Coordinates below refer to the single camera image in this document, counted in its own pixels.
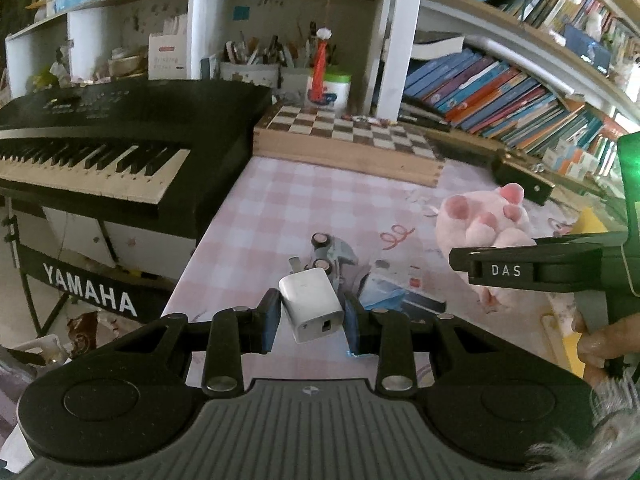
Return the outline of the person right hand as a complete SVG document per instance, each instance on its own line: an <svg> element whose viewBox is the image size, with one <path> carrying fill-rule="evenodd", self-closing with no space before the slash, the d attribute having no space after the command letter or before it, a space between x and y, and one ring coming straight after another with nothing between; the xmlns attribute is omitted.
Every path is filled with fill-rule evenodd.
<svg viewBox="0 0 640 480"><path fill-rule="evenodd" d="M584 318L576 312L573 330L580 335L577 355L585 364L584 379L593 388L608 378L606 361L639 352L638 314L589 333Z"/></svg>

